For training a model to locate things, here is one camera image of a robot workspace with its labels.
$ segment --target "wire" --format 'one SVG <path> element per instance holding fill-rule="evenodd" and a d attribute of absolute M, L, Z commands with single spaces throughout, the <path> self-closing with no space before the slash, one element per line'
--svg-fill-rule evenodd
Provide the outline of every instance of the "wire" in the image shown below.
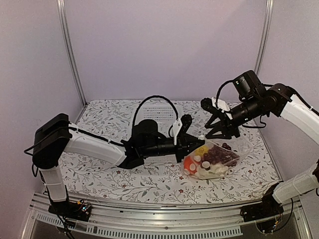
<path fill-rule="evenodd" d="M 173 128 L 173 125 L 171 125 L 171 126 L 169 127 L 169 129 L 168 129 L 168 135 L 169 135 L 169 137 L 171 137 L 171 135 L 170 135 L 170 130 L 171 130 L 171 128 Z"/>
<path fill-rule="evenodd" d="M 262 116 L 259 116 L 259 123 L 263 124 L 263 126 L 249 126 L 249 125 L 242 125 L 244 128 L 264 128 L 267 124 L 261 121 Z"/>
<path fill-rule="evenodd" d="M 309 105 L 309 104 L 305 101 L 305 99 L 304 99 L 294 88 L 292 88 L 292 87 L 290 87 L 290 86 L 288 86 L 288 88 L 289 88 L 290 90 L 292 90 L 293 93 L 296 94 L 296 95 L 298 96 L 298 98 L 299 98 L 312 112 L 314 112 L 317 116 L 319 116 L 319 112 L 316 111 L 313 107 L 311 107 L 311 105 Z"/>
<path fill-rule="evenodd" d="M 274 232 L 277 232 L 277 231 L 281 230 L 282 228 L 284 228 L 284 227 L 288 224 L 288 222 L 289 222 L 289 220 L 290 220 L 290 218 L 291 218 L 291 216 L 292 216 L 292 214 L 293 214 L 293 212 L 294 212 L 294 201 L 293 201 L 292 198 L 290 198 L 290 200 L 291 200 L 291 211 L 290 211 L 289 217 L 288 217 L 287 221 L 285 222 L 285 224 L 283 224 L 283 225 L 282 225 L 280 228 L 278 228 L 277 230 L 274 230 Z"/>
<path fill-rule="evenodd" d="M 45 141 L 47 138 L 49 138 L 50 136 L 52 136 L 54 133 L 58 132 L 60 129 L 62 128 L 67 128 L 67 127 L 59 127 L 57 129 L 55 129 L 54 131 L 52 131 L 51 133 L 49 133 L 46 137 L 44 137 L 42 140 L 40 140 L 38 143 L 32 145 L 31 147 L 27 148 L 26 150 L 24 150 L 23 152 L 27 155 L 33 156 L 32 153 L 28 153 L 28 151 L 34 149 L 35 147 L 37 147 L 39 144 L 41 144 L 43 141 Z"/>
<path fill-rule="evenodd" d="M 69 127 L 69 129 L 70 129 L 70 130 L 73 130 L 73 131 L 78 131 L 78 132 L 80 132 L 80 133 L 86 134 L 86 135 L 91 136 L 91 137 L 93 137 L 93 138 L 98 138 L 98 139 L 100 139 L 100 140 L 102 140 L 102 141 L 105 141 L 105 142 L 107 142 L 107 143 L 111 143 L 111 144 L 114 144 L 114 145 L 117 145 L 117 146 L 124 146 L 124 144 L 122 144 L 122 143 L 114 142 L 114 141 L 112 141 L 112 140 L 109 140 L 109 139 L 107 139 L 107 138 L 104 138 L 104 137 L 102 137 L 102 136 L 99 136 L 99 135 L 90 133 L 90 132 L 88 132 L 88 131 L 85 131 L 85 130 L 82 130 L 82 129 L 79 129 L 79 128 Z"/>
<path fill-rule="evenodd" d="M 133 133 L 133 126 L 135 125 L 135 121 L 136 121 L 136 116 L 138 115 L 138 112 L 139 112 L 140 108 L 142 107 L 142 105 L 143 105 L 146 101 L 148 101 L 148 100 L 150 100 L 150 99 L 153 99 L 153 98 L 160 98 L 160 99 L 163 99 L 163 100 L 167 101 L 167 103 L 169 103 L 170 106 L 172 106 L 172 108 L 173 108 L 173 110 L 174 110 L 174 112 L 175 112 L 175 115 L 176 115 L 176 119 L 178 119 L 177 109 L 176 109 L 176 107 L 174 106 L 174 104 L 173 104 L 168 98 L 166 98 L 165 96 L 157 96 L 157 95 L 149 96 L 149 97 L 145 98 L 145 99 L 139 104 L 139 106 L 137 107 L 137 109 L 136 109 L 136 111 L 135 111 L 135 113 L 134 113 L 134 117 L 133 117 L 133 121 L 132 121 L 132 133 Z"/>
<path fill-rule="evenodd" d="M 233 82 L 233 80 L 229 80 L 229 81 L 226 81 L 226 82 L 224 82 L 220 87 L 219 87 L 219 89 L 218 89 L 218 91 L 217 91 L 217 94 L 216 94 L 216 103 L 215 103 L 215 105 L 216 105 L 216 108 L 219 110 L 219 108 L 218 108 L 218 98 L 219 98 L 219 95 L 220 95 L 220 92 L 221 92 L 221 90 L 224 88 L 224 86 L 226 86 L 227 84 L 229 84 L 229 83 L 232 83 Z"/>
<path fill-rule="evenodd" d="M 49 199 L 52 200 L 51 197 L 50 197 L 50 193 L 49 193 L 48 188 L 46 188 L 46 189 L 47 189 L 47 191 L 48 191 Z M 60 215 L 58 215 L 58 213 L 57 213 L 57 211 L 55 210 L 55 208 L 54 208 L 54 207 L 51 207 L 51 208 L 54 210 L 54 212 L 55 212 L 56 216 L 58 217 L 58 219 L 62 222 L 63 227 L 64 227 L 64 230 L 65 230 L 65 235 L 66 235 L 69 239 L 75 239 L 75 237 L 74 237 L 74 236 L 72 235 L 72 233 L 71 233 L 71 230 L 68 228 L 68 226 L 71 226 L 71 224 L 66 220 L 65 217 L 63 217 L 63 219 L 64 219 L 64 221 L 63 221 L 62 218 L 60 217 Z"/>
<path fill-rule="evenodd" d="M 31 169 L 32 169 L 32 174 L 34 175 L 34 177 L 36 178 L 37 176 L 38 176 L 38 171 L 39 171 L 39 168 L 37 167 L 36 168 L 36 171 L 34 171 L 34 163 L 32 164 L 32 167 L 31 167 Z"/>
<path fill-rule="evenodd" d="M 71 233 L 71 230 L 68 228 L 68 225 L 70 225 L 69 223 L 68 223 L 68 221 L 64 218 L 64 220 L 65 221 L 63 221 L 62 220 L 62 218 L 59 216 L 59 215 L 57 215 L 58 216 L 58 218 L 59 218 L 59 220 L 62 222 L 62 224 L 63 224 L 63 227 L 64 227 L 64 229 L 65 229 L 65 235 L 69 238 L 69 239 L 75 239 L 75 237 L 72 235 L 72 233 Z"/>

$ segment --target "clear plastic container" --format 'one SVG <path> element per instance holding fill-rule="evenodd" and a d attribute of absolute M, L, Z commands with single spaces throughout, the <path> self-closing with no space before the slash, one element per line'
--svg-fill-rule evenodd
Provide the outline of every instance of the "clear plastic container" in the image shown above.
<path fill-rule="evenodd" d="M 232 139 L 205 139 L 205 145 L 184 159 L 184 173 L 198 179 L 212 179 L 230 174 L 253 149 L 243 136 Z"/>

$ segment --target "metal frame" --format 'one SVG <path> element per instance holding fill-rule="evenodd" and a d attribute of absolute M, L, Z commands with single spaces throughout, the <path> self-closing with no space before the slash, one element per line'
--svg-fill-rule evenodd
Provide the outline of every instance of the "metal frame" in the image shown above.
<path fill-rule="evenodd" d="M 119 235 L 141 235 L 150 239 L 152 235 L 162 235 L 163 239 L 181 239 L 182 235 L 194 235 L 194 238 L 204 238 L 209 233 L 234 230 L 240 226 L 254 224 L 245 223 L 240 216 L 242 205 L 217 207 L 216 205 L 170 205 L 148 204 L 96 198 L 70 193 L 72 201 L 84 198 L 93 204 L 89 222 L 77 221 L 74 231 L 101 237 L 112 232 Z M 35 193 L 30 204 L 28 221 L 24 228 L 23 239 L 29 239 L 35 220 L 40 220 L 60 227 L 61 223 L 55 215 L 48 213 L 50 201 L 47 195 Z M 294 198 L 294 217 L 303 239 L 311 239 L 311 233 L 299 198 Z M 291 203 L 283 204 L 284 214 L 289 214 Z"/>
<path fill-rule="evenodd" d="M 265 49 L 266 49 L 266 44 L 267 44 L 268 35 L 269 35 L 271 18 L 272 18 L 272 15 L 273 15 L 273 7 L 274 7 L 274 0 L 267 0 L 263 32 L 262 32 L 260 46 L 259 46 L 259 51 L 258 51 L 258 55 L 257 55 L 257 61 L 256 61 L 256 65 L 255 65 L 255 68 L 254 68 L 254 71 L 255 71 L 256 75 L 259 75 L 261 64 L 262 64 L 262 61 L 263 61 L 263 58 L 264 58 L 264 54 L 265 54 Z"/>
<path fill-rule="evenodd" d="M 76 66 L 75 57 L 74 57 L 74 53 L 73 53 L 73 49 L 72 49 L 69 27 L 68 27 L 68 23 L 67 23 L 67 19 L 66 19 L 64 0 L 57 0 L 57 5 L 58 5 L 58 12 L 59 12 L 59 17 L 60 17 L 60 22 L 61 22 L 61 28 L 62 28 L 62 34 L 63 34 L 63 38 L 64 38 L 64 43 L 65 43 L 65 48 L 66 48 L 66 52 L 67 52 L 67 55 L 69 58 L 69 63 L 70 63 L 74 83 L 76 86 L 76 90 L 79 94 L 79 98 L 81 100 L 82 105 L 86 106 L 87 101 L 85 99 L 84 91 L 82 88 L 79 72 L 78 72 L 78 69 Z"/>
<path fill-rule="evenodd" d="M 80 111 L 79 115 L 77 116 L 77 118 L 75 119 L 74 123 L 77 124 L 80 120 L 80 118 L 83 116 L 86 108 L 87 108 L 88 105 L 85 105 L 82 107 L 82 110 Z"/>

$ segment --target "metal pole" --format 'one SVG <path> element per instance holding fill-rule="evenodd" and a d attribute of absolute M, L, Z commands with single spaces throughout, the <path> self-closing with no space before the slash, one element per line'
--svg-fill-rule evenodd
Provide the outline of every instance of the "metal pole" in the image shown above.
<path fill-rule="evenodd" d="M 261 64 L 265 54 L 265 49 L 266 49 L 266 44 L 267 44 L 268 34 L 270 29 L 270 23 L 271 23 L 271 18 L 273 14 L 273 6 L 274 6 L 274 0 L 267 0 L 263 32 L 262 32 L 262 37 L 260 41 L 257 61 L 256 61 L 255 69 L 254 69 L 256 75 L 258 75 L 260 72 Z"/>
<path fill-rule="evenodd" d="M 76 66 L 75 57 L 74 57 L 74 53 L 73 53 L 73 49 L 72 49 L 68 23 L 66 20 L 64 0 L 57 0 L 57 4 L 58 4 L 58 12 L 59 12 L 59 17 L 60 17 L 60 22 L 61 22 L 61 28 L 62 28 L 62 34 L 63 34 L 63 38 L 64 38 L 64 43 L 65 43 L 65 48 L 66 48 L 67 55 L 69 58 L 74 83 L 75 83 L 76 90 L 79 94 L 79 98 L 81 100 L 82 105 L 86 106 L 87 101 L 85 99 L 84 91 L 82 88 L 79 72 L 78 72 L 78 69 Z"/>

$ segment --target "floral tablecloth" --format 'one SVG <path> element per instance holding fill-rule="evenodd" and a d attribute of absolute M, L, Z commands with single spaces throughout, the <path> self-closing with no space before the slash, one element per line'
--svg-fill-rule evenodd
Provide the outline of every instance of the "floral tablecloth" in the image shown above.
<path fill-rule="evenodd" d="M 112 140 L 127 139 L 129 122 L 139 102 L 91 101 L 78 125 Z M 173 103 L 193 117 L 188 133 L 198 136 L 207 132 L 204 124 L 210 114 L 200 108 L 200 102 Z M 177 163 L 159 162 L 126 170 L 88 156 L 63 153 L 60 158 L 63 180 L 71 192 L 135 202 L 210 204 L 260 199 L 279 177 L 259 131 L 248 128 L 240 128 L 240 131 L 254 148 L 230 175 L 220 179 L 196 180 L 184 175 Z"/>

